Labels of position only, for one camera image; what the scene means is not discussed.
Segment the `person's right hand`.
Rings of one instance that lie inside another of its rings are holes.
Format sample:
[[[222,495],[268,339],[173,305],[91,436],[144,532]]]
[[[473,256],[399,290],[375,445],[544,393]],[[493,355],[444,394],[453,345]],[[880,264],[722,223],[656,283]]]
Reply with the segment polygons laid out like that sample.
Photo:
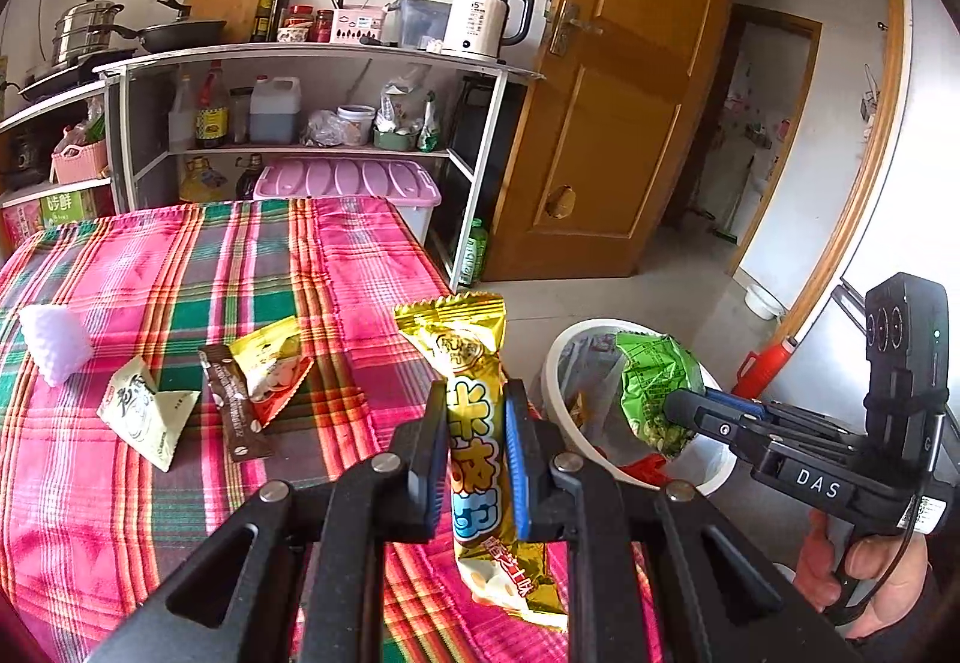
[[[823,611],[839,600],[841,587],[833,577],[835,549],[828,539],[828,515],[822,510],[809,512],[811,529],[800,548],[794,575],[794,587],[817,611]],[[878,580],[895,559],[900,541],[873,536],[853,544],[844,559],[844,572],[854,580]],[[866,638],[885,631],[905,619],[923,593],[928,573],[928,545],[923,535],[913,535],[908,548],[896,564],[887,582],[878,588],[864,613],[846,634],[848,638]]]

